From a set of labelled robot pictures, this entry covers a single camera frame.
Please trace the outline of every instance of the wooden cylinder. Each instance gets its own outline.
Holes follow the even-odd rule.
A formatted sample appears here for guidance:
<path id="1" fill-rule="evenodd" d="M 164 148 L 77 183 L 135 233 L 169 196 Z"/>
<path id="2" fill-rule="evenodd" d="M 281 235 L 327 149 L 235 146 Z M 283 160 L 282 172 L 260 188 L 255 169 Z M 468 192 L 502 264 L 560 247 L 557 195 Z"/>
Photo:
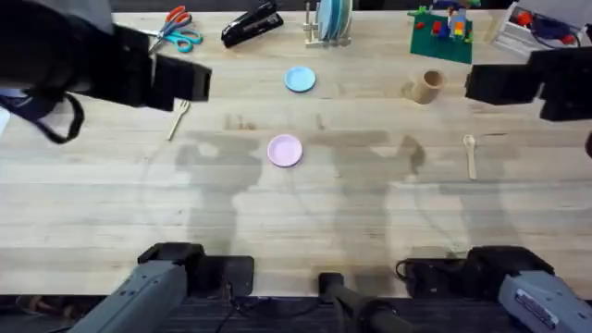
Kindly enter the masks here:
<path id="1" fill-rule="evenodd" d="M 444 74 L 439 70 L 429 69 L 422 73 L 411 88 L 410 98 L 419 104 L 431 103 L 445 83 Z"/>

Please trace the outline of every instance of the spoon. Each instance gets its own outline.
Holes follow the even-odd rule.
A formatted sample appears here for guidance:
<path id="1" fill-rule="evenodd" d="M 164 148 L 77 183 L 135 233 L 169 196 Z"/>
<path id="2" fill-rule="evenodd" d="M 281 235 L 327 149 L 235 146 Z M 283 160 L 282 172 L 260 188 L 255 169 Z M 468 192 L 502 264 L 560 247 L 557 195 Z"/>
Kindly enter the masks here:
<path id="1" fill-rule="evenodd" d="M 464 149 L 466 150 L 466 157 L 469 163 L 469 179 L 477 179 L 477 170 L 475 168 L 475 138 L 471 134 L 467 134 L 462 137 L 462 143 L 464 143 Z"/>

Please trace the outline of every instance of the fork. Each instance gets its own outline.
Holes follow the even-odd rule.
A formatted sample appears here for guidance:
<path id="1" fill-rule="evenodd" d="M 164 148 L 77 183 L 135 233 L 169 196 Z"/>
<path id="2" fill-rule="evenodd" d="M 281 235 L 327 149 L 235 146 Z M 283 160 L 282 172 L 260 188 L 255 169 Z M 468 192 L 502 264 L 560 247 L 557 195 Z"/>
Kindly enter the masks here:
<path id="1" fill-rule="evenodd" d="M 177 130 L 177 126 L 179 125 L 179 123 L 180 123 L 181 119 L 183 118 L 183 116 L 191 108 L 191 103 L 189 101 L 183 100 L 181 102 L 180 107 L 181 107 L 181 111 L 179 112 L 179 115 L 177 116 L 177 120 L 175 121 L 175 124 L 173 124 L 173 128 L 170 129 L 170 132 L 168 133 L 167 140 L 169 140 L 169 141 L 173 140 L 173 135 L 175 135 L 175 131 Z"/>

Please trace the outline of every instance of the toy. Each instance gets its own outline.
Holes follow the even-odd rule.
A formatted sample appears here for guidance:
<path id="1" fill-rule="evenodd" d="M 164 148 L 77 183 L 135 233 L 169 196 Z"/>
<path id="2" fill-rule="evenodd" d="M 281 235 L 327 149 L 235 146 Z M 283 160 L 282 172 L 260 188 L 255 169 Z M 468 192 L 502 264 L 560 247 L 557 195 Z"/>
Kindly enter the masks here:
<path id="1" fill-rule="evenodd" d="M 427 13 L 427 9 L 426 6 L 420 6 L 419 8 L 417 8 L 417 10 L 411 11 L 411 12 L 407 12 L 408 16 L 419 16 L 419 15 L 424 15 L 425 13 Z"/>
<path id="2" fill-rule="evenodd" d="M 442 30 L 442 23 L 440 21 L 434 22 L 434 25 L 432 26 L 432 34 L 433 35 L 440 34 L 441 30 Z"/>
<path id="3" fill-rule="evenodd" d="M 431 27 L 429 31 L 413 30 L 411 53 L 470 64 L 473 22 L 466 19 L 466 10 L 480 5 L 480 0 L 433 0 L 428 9 L 420 6 L 408 13 L 415 17 L 415 27 L 420 23 Z M 448 9 L 448 16 L 434 15 L 433 9 Z"/>

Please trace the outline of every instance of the black stapler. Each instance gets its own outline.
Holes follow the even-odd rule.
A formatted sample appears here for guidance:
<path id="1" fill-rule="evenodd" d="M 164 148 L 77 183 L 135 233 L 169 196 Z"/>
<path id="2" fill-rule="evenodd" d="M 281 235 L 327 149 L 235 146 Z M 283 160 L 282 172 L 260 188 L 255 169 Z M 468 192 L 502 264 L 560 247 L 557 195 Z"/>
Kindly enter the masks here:
<path id="1" fill-rule="evenodd" d="M 222 42 L 226 47 L 231 47 L 283 24 L 284 20 L 278 14 L 276 3 L 266 1 L 255 10 L 245 13 L 230 22 L 222 30 Z"/>

